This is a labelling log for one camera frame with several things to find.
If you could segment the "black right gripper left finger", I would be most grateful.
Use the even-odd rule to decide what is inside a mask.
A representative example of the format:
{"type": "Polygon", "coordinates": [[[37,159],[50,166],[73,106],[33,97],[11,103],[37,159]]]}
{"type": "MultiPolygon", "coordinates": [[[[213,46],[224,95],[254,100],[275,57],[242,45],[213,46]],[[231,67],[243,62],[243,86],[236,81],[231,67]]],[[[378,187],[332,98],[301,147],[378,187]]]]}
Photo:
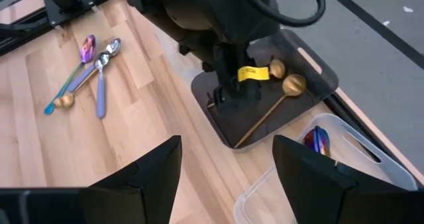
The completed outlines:
{"type": "Polygon", "coordinates": [[[181,169],[174,135],[90,186],[0,188],[0,224],[169,224],[181,169]]]}

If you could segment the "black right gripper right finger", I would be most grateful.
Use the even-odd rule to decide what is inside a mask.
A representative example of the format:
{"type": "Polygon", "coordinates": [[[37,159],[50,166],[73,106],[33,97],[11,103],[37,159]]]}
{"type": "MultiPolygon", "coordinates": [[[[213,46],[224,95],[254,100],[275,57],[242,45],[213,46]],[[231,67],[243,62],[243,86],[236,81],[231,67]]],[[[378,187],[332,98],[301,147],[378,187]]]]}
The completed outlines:
{"type": "Polygon", "coordinates": [[[298,224],[424,224],[424,190],[397,187],[282,135],[272,154],[298,224]]]}

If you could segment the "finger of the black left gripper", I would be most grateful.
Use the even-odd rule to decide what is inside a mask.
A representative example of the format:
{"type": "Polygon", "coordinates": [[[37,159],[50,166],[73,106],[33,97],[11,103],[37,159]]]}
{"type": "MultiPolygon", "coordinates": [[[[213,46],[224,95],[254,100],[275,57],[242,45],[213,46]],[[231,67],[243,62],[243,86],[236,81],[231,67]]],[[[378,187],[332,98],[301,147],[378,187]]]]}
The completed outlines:
{"type": "MultiPolygon", "coordinates": [[[[256,67],[254,59],[250,58],[247,51],[247,47],[244,47],[242,50],[241,47],[238,47],[237,50],[237,64],[238,68],[243,66],[253,66],[256,67]]],[[[243,82],[238,82],[238,92],[241,100],[261,100],[262,95],[260,92],[260,82],[258,80],[247,79],[243,82]]]]}
{"type": "Polygon", "coordinates": [[[213,90],[213,103],[216,108],[229,108],[233,98],[237,98],[237,86],[229,72],[231,57],[224,46],[215,46],[213,59],[219,83],[213,90]]]}

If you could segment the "clear plastic bin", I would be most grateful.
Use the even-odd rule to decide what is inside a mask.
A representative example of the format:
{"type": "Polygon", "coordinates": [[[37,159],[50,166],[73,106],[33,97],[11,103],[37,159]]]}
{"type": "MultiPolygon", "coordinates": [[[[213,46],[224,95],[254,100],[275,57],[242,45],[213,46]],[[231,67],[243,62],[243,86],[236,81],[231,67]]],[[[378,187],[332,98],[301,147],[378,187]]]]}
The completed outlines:
{"type": "MultiPolygon", "coordinates": [[[[409,171],[335,115],[322,113],[315,116],[291,140],[304,145],[304,136],[314,126],[327,131],[329,158],[335,162],[408,191],[420,190],[409,171]]],[[[271,168],[237,199],[234,216],[236,224],[298,224],[279,180],[274,157],[271,168]]]]}
{"type": "Polygon", "coordinates": [[[190,84],[193,79],[203,72],[201,61],[192,53],[181,55],[178,43],[156,25],[150,23],[155,36],[158,55],[151,55],[149,67],[155,77],[161,80],[181,80],[190,84]]]}

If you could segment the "rainbow iridescent spoon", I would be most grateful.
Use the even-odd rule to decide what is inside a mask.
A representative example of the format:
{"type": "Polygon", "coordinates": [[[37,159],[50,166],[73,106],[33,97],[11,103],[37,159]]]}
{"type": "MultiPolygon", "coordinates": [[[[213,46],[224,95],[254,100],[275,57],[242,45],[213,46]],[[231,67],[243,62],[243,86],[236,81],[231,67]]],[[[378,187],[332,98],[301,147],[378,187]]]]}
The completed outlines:
{"type": "Polygon", "coordinates": [[[72,71],[72,73],[68,76],[67,80],[64,82],[63,86],[60,88],[59,92],[56,94],[56,96],[52,99],[52,101],[44,108],[44,114],[45,115],[50,115],[53,113],[53,111],[55,110],[55,105],[54,105],[54,100],[62,97],[66,91],[66,89],[68,88],[70,82],[73,80],[73,78],[75,77],[76,73],[88,62],[90,62],[95,54],[95,49],[96,49],[96,40],[95,40],[95,36],[92,34],[89,34],[83,44],[82,47],[79,50],[79,55],[80,55],[80,63],[79,65],[77,65],[74,70],[72,71]]]}
{"type": "Polygon", "coordinates": [[[314,126],[303,138],[303,144],[322,155],[331,156],[330,138],[327,131],[314,126]]]}

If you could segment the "grey translucent plastic bin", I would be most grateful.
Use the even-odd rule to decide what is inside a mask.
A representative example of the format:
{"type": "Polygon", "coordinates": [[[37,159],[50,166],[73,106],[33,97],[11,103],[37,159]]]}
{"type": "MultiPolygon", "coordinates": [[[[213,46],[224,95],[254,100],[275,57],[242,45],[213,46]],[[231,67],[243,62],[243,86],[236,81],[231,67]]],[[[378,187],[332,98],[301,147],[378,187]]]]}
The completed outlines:
{"type": "Polygon", "coordinates": [[[222,143],[233,150],[246,148],[302,116],[339,85],[336,73],[291,30],[282,29],[256,41],[248,53],[259,66],[268,65],[272,59],[281,60],[287,74],[299,74],[306,79],[307,89],[273,108],[284,94],[282,83],[276,79],[263,81],[260,101],[220,113],[211,106],[213,90],[219,85],[216,74],[197,75],[191,83],[191,91],[222,143]]]}

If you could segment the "lavender-handled silver spoon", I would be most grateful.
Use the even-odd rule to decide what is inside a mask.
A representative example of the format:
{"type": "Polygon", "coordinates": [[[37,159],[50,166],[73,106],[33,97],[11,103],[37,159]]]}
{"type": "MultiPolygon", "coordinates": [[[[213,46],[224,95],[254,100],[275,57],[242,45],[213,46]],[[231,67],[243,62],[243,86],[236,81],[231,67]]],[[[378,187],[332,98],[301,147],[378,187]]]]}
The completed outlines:
{"type": "Polygon", "coordinates": [[[82,82],[89,77],[89,75],[98,69],[100,66],[105,66],[109,60],[116,56],[118,51],[121,48],[121,39],[120,38],[114,38],[112,39],[109,44],[106,46],[105,51],[101,52],[97,58],[95,59],[94,63],[89,66],[85,71],[83,71],[77,78],[75,78],[70,85],[67,88],[68,93],[73,93],[76,91],[77,87],[82,84],[82,82]]]}
{"type": "Polygon", "coordinates": [[[109,63],[110,55],[108,52],[102,52],[98,55],[94,62],[95,68],[98,71],[98,84],[97,84],[97,102],[96,102],[96,115],[102,119],[106,113],[105,104],[105,78],[103,75],[103,68],[109,63]]]}

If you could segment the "yellow label tag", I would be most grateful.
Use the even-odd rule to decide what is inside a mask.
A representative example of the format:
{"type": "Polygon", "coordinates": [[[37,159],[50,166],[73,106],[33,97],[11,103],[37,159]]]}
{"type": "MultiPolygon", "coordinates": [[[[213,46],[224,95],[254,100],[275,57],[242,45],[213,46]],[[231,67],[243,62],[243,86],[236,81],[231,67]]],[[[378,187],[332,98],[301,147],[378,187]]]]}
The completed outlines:
{"type": "Polygon", "coordinates": [[[269,80],[270,73],[267,67],[243,66],[238,69],[237,80],[243,82],[245,80],[269,80]]]}

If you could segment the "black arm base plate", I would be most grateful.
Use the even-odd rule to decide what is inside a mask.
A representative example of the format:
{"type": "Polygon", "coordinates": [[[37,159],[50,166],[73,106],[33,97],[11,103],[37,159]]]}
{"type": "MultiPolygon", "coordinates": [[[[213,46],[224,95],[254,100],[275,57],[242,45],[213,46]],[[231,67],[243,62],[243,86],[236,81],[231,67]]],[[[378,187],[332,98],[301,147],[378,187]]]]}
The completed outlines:
{"type": "Polygon", "coordinates": [[[94,0],[44,0],[44,3],[53,27],[88,12],[94,6],[94,0]]]}

